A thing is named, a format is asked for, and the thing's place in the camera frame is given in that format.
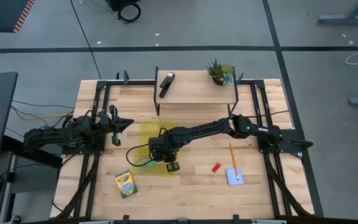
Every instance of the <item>concrete floor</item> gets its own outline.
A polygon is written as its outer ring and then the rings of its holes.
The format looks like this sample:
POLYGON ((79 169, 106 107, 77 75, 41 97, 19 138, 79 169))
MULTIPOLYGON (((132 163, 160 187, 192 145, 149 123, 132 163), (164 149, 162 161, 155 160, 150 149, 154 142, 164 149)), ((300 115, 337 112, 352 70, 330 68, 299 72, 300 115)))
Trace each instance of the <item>concrete floor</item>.
MULTIPOLYGON (((120 23, 88 0, 82 6, 73 1, 92 47, 273 45, 259 0, 141 0, 142 16, 133 24, 120 23)), ((107 7, 103 0, 93 1, 107 7)), ((355 2, 268 1, 281 46, 358 45, 358 25, 316 22, 319 14, 344 13, 355 2)), ((0 49, 48 47, 87 47, 69 0, 37 0, 18 34, 0 34, 0 49)), ((358 219, 358 107, 347 104, 350 96, 358 96, 358 66, 344 63, 353 53, 283 53, 305 136, 314 142, 311 162, 326 217, 358 219)), ((103 79, 113 79, 124 69, 131 79, 153 78, 156 65, 203 69, 214 58, 235 66, 244 78, 282 77, 275 52, 269 51, 97 52, 94 56, 103 79)), ((38 104, 74 106, 80 80, 98 79, 90 53, 0 54, 0 72, 9 71, 19 73, 14 99, 38 104)), ((39 116, 70 111, 15 105, 39 116)), ((42 125, 10 114, 7 127, 24 134, 42 125)), ((9 131, 6 134, 21 140, 9 131)), ((56 171, 39 172, 49 182, 56 181, 56 171)), ((36 175, 23 169, 26 178, 36 175)), ((25 222, 49 217, 55 186, 37 182, 31 188, 36 193, 17 195, 14 213, 25 222)))

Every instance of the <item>wooden table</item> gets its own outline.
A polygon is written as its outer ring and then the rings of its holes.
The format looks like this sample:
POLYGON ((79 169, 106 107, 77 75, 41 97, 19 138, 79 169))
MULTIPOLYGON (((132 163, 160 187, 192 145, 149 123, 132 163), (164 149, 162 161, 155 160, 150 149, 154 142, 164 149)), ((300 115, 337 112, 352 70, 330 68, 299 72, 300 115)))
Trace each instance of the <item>wooden table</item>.
POLYGON ((157 104, 157 115, 160 112, 160 105, 189 105, 189 104, 210 104, 210 105, 227 105, 229 113, 236 107, 239 100, 237 85, 233 82, 228 85, 217 85, 212 81, 207 71, 168 71, 157 70, 157 85, 155 92, 155 102, 157 104), (170 85, 164 98, 160 98, 162 91, 160 84, 169 72, 175 74, 175 78, 170 85))
MULTIPOLYGON (((74 116, 84 115, 92 108, 96 82, 81 82, 74 116)), ((280 80, 269 79, 264 83, 271 113, 287 110, 280 80)), ((255 115, 249 85, 239 85, 238 92, 240 100, 234 114, 255 115)), ((115 175, 127 169, 132 170, 125 155, 130 147, 139 145, 142 122, 167 120, 190 127, 227 117, 226 105, 161 105, 164 113, 156 116, 153 97, 152 85, 111 88, 108 105, 115 105, 120 117, 131 118, 135 122, 120 135, 120 147, 112 145, 110 134, 106 138, 105 153, 99 160, 91 219, 121 220, 123 215, 130 215, 131 220, 232 219, 233 214, 239 214, 240 218, 273 218, 264 159, 255 137, 232 139, 228 135, 218 134, 194 140, 178 153, 181 168, 177 175, 163 177, 132 172, 139 191, 128 198, 121 198, 115 175), (237 165, 244 174, 244 185, 227 184, 225 169, 232 168, 229 143, 234 147, 237 165), (216 162, 222 167, 213 173, 211 169, 216 162)), ((275 114, 272 120, 281 129, 293 127, 288 113, 275 114)), ((313 213, 301 160, 291 154, 281 154, 280 157, 288 189, 307 211, 313 213)), ((60 171, 55 203, 61 208, 78 188, 82 161, 83 156, 77 155, 60 171)), ((280 212, 284 214, 281 193, 277 187, 276 191, 280 212)), ((85 212, 86 199, 87 192, 83 197, 80 215, 85 212)), ((51 216, 56 214, 58 211, 52 208, 51 216)))

